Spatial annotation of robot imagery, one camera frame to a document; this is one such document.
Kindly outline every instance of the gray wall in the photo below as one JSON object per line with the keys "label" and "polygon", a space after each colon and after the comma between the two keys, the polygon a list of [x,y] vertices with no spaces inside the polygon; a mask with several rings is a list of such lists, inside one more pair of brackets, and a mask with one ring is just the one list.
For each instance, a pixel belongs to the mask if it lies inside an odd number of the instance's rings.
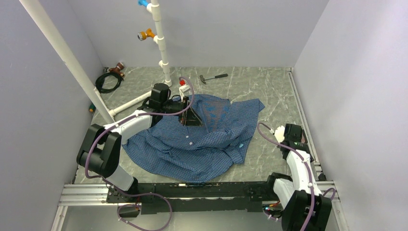
{"label": "gray wall", "polygon": [[329,1],[295,65],[350,230],[408,227],[408,2]]}
{"label": "gray wall", "polygon": [[[157,66],[137,0],[69,0],[105,66]],[[171,66],[294,66],[328,0],[159,0]]]}
{"label": "gray wall", "polygon": [[[102,66],[69,4],[42,2],[58,12],[60,29],[71,29],[66,39],[85,48],[75,53],[97,76]],[[90,101],[15,0],[0,2],[0,69],[0,230],[46,231],[75,173]]]}

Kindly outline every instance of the blue valve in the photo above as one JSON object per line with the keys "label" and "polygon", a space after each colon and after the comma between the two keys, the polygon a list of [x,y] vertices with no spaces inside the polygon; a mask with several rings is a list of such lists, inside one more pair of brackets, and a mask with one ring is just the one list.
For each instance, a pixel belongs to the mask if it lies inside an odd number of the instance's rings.
{"label": "blue valve", "polygon": [[138,0],[138,4],[139,6],[144,6],[147,7],[147,5],[149,4],[146,0]]}

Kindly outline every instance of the electrical wire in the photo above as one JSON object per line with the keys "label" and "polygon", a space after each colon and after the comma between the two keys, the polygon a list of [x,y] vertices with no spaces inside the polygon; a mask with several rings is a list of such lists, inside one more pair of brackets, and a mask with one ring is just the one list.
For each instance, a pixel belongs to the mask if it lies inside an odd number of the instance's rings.
{"label": "electrical wire", "polygon": [[334,199],[334,196],[336,195],[336,189],[335,188],[329,188],[328,190],[326,190],[324,193],[323,193],[323,196],[325,196],[328,192],[330,192],[330,191],[333,191],[333,194],[331,195],[331,197],[330,197],[330,200],[332,201],[333,199]]}
{"label": "electrical wire", "polygon": [[[194,89],[193,89],[193,87],[192,87],[191,82],[188,80],[188,78],[180,77],[179,80],[181,80],[181,79],[184,79],[185,81],[187,81],[187,83],[188,83],[188,85],[190,86],[190,89],[191,89],[191,101],[190,101],[189,105],[187,105],[187,107],[184,108],[183,110],[181,110],[181,111],[179,111],[179,112],[176,112],[176,113],[165,114],[165,113],[146,112],[146,113],[136,114],[136,115],[130,116],[130,117],[128,117],[128,118],[125,118],[125,119],[123,119],[123,120],[121,120],[121,121],[118,121],[118,122],[114,123],[112,126],[110,126],[109,128],[106,128],[105,131],[103,131],[103,132],[94,140],[94,142],[93,142],[93,144],[92,144],[92,146],[91,146],[91,148],[90,148],[90,150],[89,150],[89,152],[88,152],[88,156],[87,156],[87,159],[86,159],[86,161],[85,161],[85,176],[86,176],[88,179],[92,179],[92,178],[102,178],[102,180],[103,180],[105,183],[108,183],[108,184],[110,184],[110,185],[113,185],[111,182],[109,182],[107,179],[103,178],[101,175],[90,176],[89,173],[88,173],[88,171],[89,171],[89,160],[90,160],[90,157],[91,157],[91,155],[92,155],[92,153],[93,153],[93,150],[95,149],[96,145],[98,144],[99,140],[100,140],[106,133],[108,133],[109,131],[111,131],[111,130],[113,130],[114,128],[116,128],[116,126],[120,126],[120,125],[122,125],[122,124],[124,124],[124,123],[126,123],[126,122],[128,122],[128,121],[130,121],[130,120],[132,120],[132,119],[134,119],[134,118],[136,118],[136,117],[139,117],[139,116],[147,116],[147,115],[150,115],[150,116],[177,116],[177,115],[179,115],[179,114],[184,113],[185,111],[187,111],[187,110],[191,107],[191,105],[192,105],[192,103],[193,103],[193,101],[194,101]],[[169,209],[170,209],[170,216],[169,216],[169,218],[168,218],[167,223],[166,223],[163,227],[161,227],[160,229],[154,230],[154,231],[161,231],[161,230],[165,229],[165,228],[169,225],[170,220],[171,220],[171,218],[172,218],[172,216],[173,216],[173,209],[172,209],[172,207],[171,207],[170,202],[169,202],[165,197],[163,197],[162,195],[156,194],[156,193],[152,193],[152,192],[150,192],[150,193],[141,193],[141,194],[131,195],[131,194],[125,193],[124,191],[122,191],[120,188],[118,188],[118,187],[116,187],[116,186],[114,186],[114,188],[115,188],[116,190],[118,190],[121,194],[123,194],[123,195],[125,195],[125,196],[128,196],[128,197],[139,197],[139,196],[153,195],[153,196],[157,196],[157,197],[162,198],[162,199],[168,204],[168,207],[169,207]],[[142,230],[142,231],[150,231],[150,230],[143,229],[143,228],[141,228],[141,227],[139,227],[139,226],[137,226],[137,225],[135,225],[135,224],[133,224],[133,223],[131,223],[131,222],[128,222],[127,220],[124,220],[123,218],[121,218],[120,215],[119,215],[119,211],[120,211],[121,208],[124,208],[124,207],[126,207],[126,206],[121,206],[121,207],[118,209],[118,212],[117,212],[120,221],[123,221],[124,223],[126,223],[126,224],[128,224],[128,225],[130,225],[130,226],[132,226],[132,227],[134,227],[134,228],[136,228],[136,229],[139,229],[139,230]]]}
{"label": "electrical wire", "polygon": [[[113,77],[117,78],[117,83],[116,83],[116,85],[115,85],[113,88],[111,88],[111,89],[105,89],[105,88],[102,87],[103,84],[104,84],[104,82],[105,82],[105,79],[106,79],[108,76],[113,76]],[[96,89],[98,89],[98,91],[99,91],[101,94],[106,94],[106,93],[110,93],[110,92],[116,90],[116,89],[120,86],[120,84],[121,84],[122,81],[123,81],[123,79],[122,79],[122,77],[121,77],[118,73],[116,73],[116,72],[108,72],[108,73],[105,73],[105,74],[99,76],[99,77],[96,79],[96,81],[95,81],[95,86],[96,86]]]}
{"label": "electrical wire", "polygon": [[300,153],[298,153],[295,149],[293,149],[293,148],[291,148],[291,147],[289,147],[289,146],[286,146],[286,145],[284,145],[284,144],[281,144],[281,143],[279,143],[279,142],[276,142],[276,141],[273,141],[273,140],[269,139],[264,133],[261,132],[261,129],[260,129],[259,125],[263,125],[264,127],[266,127],[266,128],[269,129],[269,130],[271,130],[271,128],[270,128],[268,125],[266,125],[266,124],[264,124],[264,123],[262,123],[262,122],[258,122],[256,128],[257,128],[259,134],[260,134],[265,140],[267,140],[267,141],[269,141],[269,142],[271,142],[271,143],[273,143],[273,144],[276,144],[276,145],[278,145],[278,146],[281,146],[281,147],[284,147],[284,148],[286,148],[286,149],[289,149],[290,151],[294,152],[294,153],[302,160],[302,162],[305,164],[307,173],[308,173],[308,175],[309,175],[309,184],[311,184],[311,186],[310,186],[310,192],[311,192],[311,199],[312,199],[312,201],[311,201],[311,203],[310,203],[309,212],[307,213],[306,219],[305,219],[305,221],[304,221],[302,227],[300,228],[300,231],[305,231],[306,226],[307,226],[307,224],[309,223],[310,218],[312,217],[313,209],[314,209],[314,207],[315,207],[315,197],[314,197],[315,192],[314,192],[313,182],[312,182],[312,170],[309,168],[309,165],[307,164],[307,162],[304,162],[305,159],[303,158],[302,155],[300,155]]}

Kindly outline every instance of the gray marble surface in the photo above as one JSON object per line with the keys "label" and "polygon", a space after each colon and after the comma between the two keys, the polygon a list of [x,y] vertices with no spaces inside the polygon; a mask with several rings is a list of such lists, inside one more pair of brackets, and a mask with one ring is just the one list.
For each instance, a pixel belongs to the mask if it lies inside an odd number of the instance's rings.
{"label": "gray marble surface", "polygon": [[[108,108],[116,108],[128,101],[150,91],[158,82],[164,81],[162,69],[159,67],[125,68],[126,77],[122,85],[114,92],[102,94]],[[203,84],[199,75],[213,76],[227,73],[229,76],[212,79]],[[270,127],[277,128],[286,123],[301,125],[294,92],[285,74],[285,68],[274,67],[176,67],[171,69],[173,85],[172,94],[178,94],[179,76],[188,77],[194,85],[196,93],[215,95],[230,99],[231,102],[259,98],[265,109],[259,113],[258,121],[265,121]],[[105,87],[115,85],[116,79],[108,77]],[[140,106],[140,103],[116,115],[120,120]],[[96,112],[92,123],[104,125],[105,121]],[[155,175],[137,166],[126,152],[121,149],[120,165],[139,182],[180,182],[180,180]],[[290,175],[289,167],[282,159],[280,150],[263,139],[257,131],[249,145],[245,163],[233,165],[226,173],[211,180],[218,181],[262,181],[272,172]],[[102,183],[100,179],[85,178],[84,168],[79,166],[75,183]]]}

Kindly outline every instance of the brass valve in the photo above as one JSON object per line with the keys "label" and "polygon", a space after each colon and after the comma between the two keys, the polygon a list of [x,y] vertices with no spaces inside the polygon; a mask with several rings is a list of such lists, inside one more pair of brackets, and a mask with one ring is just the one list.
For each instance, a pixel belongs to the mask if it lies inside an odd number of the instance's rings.
{"label": "brass valve", "polygon": [[150,28],[147,29],[146,32],[141,31],[141,32],[138,33],[138,39],[140,41],[143,41],[143,40],[147,39],[147,37],[151,37],[153,39],[154,36],[156,36],[156,35],[152,32],[152,29],[150,29]]}

